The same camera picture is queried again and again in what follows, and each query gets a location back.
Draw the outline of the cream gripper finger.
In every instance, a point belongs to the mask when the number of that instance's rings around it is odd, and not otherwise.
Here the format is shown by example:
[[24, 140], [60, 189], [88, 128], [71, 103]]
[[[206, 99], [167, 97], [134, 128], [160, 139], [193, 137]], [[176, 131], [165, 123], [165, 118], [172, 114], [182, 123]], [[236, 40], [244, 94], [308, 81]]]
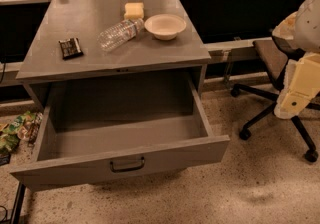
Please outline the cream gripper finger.
[[293, 12], [281, 21], [273, 30], [272, 35], [284, 40], [293, 40], [295, 34], [296, 12]]
[[274, 114], [280, 119], [290, 119], [320, 92], [320, 55], [306, 53], [298, 61], [289, 60], [283, 84]]

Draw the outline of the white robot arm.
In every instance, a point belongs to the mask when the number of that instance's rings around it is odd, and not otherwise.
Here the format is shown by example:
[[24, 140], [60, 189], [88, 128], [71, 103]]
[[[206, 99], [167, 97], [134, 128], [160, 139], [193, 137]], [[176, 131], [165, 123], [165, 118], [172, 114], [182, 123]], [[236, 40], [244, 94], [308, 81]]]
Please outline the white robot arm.
[[289, 60], [274, 114], [281, 119], [297, 116], [320, 92], [320, 0], [305, 0], [272, 32], [304, 51]]

